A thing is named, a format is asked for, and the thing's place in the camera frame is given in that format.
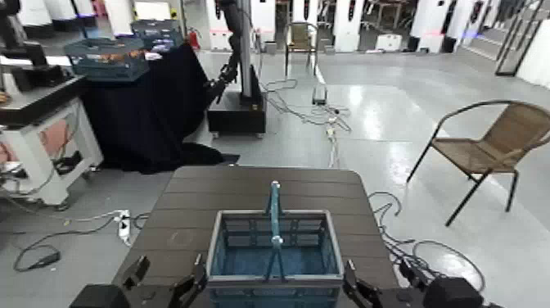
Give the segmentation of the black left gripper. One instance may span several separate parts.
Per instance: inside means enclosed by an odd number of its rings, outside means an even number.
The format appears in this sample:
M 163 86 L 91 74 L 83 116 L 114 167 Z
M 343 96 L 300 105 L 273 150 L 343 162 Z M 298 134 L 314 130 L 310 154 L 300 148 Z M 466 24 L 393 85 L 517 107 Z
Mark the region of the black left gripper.
M 151 262 L 140 256 L 123 273 L 122 286 L 131 308 L 188 308 L 204 291 L 207 274 L 202 254 L 198 254 L 192 272 L 175 283 L 166 285 L 141 285 Z

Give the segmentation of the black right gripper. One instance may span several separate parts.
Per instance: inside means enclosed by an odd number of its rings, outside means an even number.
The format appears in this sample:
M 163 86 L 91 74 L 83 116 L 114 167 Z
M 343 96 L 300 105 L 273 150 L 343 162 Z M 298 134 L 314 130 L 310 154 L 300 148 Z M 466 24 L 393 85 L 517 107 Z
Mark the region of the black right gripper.
M 399 272 L 416 289 L 391 288 L 380 292 L 378 287 L 357 277 L 355 265 L 349 259 L 345 263 L 344 293 L 358 307 L 362 308 L 424 308 L 423 292 L 428 287 L 427 276 L 407 260 L 400 261 Z

